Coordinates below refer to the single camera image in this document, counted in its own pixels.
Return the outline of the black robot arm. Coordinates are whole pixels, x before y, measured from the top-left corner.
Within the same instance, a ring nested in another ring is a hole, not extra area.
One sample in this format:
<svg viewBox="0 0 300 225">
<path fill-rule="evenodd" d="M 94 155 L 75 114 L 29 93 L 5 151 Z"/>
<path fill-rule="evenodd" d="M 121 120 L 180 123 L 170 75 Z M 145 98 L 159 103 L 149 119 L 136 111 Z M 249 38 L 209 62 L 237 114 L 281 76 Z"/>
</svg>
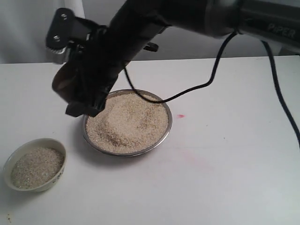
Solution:
<svg viewBox="0 0 300 225">
<path fill-rule="evenodd" d="M 296 0 L 128 0 L 77 63 L 66 114 L 98 115 L 119 73 L 168 27 L 215 38 L 247 34 L 297 51 L 300 4 Z"/>
</svg>

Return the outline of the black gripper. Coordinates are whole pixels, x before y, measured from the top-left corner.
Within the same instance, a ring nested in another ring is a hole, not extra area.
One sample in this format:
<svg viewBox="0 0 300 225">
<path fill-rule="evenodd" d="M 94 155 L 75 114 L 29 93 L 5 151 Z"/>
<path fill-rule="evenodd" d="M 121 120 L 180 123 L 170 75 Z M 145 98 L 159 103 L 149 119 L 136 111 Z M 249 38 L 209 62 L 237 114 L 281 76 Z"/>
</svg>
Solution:
<svg viewBox="0 0 300 225">
<path fill-rule="evenodd" d="M 69 40 L 79 47 L 69 60 L 75 80 L 65 89 L 65 114 L 96 117 L 120 71 L 168 24 L 139 14 L 116 14 L 109 26 L 77 16 L 67 19 Z"/>
</svg>

